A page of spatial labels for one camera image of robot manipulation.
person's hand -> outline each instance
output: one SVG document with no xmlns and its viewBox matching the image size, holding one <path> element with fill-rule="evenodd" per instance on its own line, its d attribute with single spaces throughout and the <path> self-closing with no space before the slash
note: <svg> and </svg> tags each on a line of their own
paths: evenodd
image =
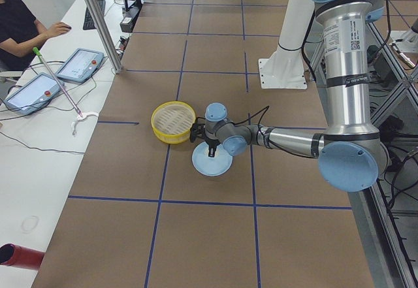
<svg viewBox="0 0 418 288">
<path fill-rule="evenodd" d="M 47 38 L 58 37 L 71 30 L 71 27 L 64 22 L 54 23 L 48 30 L 45 31 Z"/>
</svg>

warning sticker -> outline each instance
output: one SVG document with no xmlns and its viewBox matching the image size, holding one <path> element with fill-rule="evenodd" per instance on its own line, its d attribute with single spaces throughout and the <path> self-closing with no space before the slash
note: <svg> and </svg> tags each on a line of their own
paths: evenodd
<svg viewBox="0 0 418 288">
<path fill-rule="evenodd" d="M 356 17 L 342 20 L 340 22 L 340 29 L 343 53 L 363 50 L 364 20 Z"/>
<path fill-rule="evenodd" d="M 325 56 L 341 51 L 340 28 L 338 24 L 330 25 L 324 29 Z"/>
</svg>

green handle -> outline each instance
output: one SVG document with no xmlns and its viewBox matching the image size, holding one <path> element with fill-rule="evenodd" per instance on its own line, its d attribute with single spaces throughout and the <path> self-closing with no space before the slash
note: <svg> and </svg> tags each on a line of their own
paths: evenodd
<svg viewBox="0 0 418 288">
<path fill-rule="evenodd" d="M 33 53 L 35 53 L 37 56 L 42 56 L 42 54 L 39 52 L 38 48 L 33 48 Z"/>
</svg>

person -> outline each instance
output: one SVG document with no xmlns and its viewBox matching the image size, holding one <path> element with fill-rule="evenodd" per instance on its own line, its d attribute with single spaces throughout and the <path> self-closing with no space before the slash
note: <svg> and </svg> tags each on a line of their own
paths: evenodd
<svg viewBox="0 0 418 288">
<path fill-rule="evenodd" d="M 63 22 L 47 29 L 22 0 L 0 0 L 0 60 L 10 71 L 23 71 L 35 57 L 34 47 L 70 29 Z"/>
</svg>

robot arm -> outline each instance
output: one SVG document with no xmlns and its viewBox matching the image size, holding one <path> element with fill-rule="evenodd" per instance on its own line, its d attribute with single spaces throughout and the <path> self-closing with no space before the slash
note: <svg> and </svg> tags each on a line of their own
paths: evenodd
<svg viewBox="0 0 418 288">
<path fill-rule="evenodd" d="M 205 139 L 209 156 L 216 146 L 234 156 L 247 145 L 280 149 L 318 158 L 323 177 L 344 191 L 360 191 L 376 182 L 387 167 L 387 151 L 370 122 L 365 23 L 383 13 L 383 0 L 313 0 L 316 20 L 324 27 L 328 128 L 323 134 L 259 125 L 237 126 L 226 108 L 212 103 L 205 124 L 192 138 Z"/>
</svg>

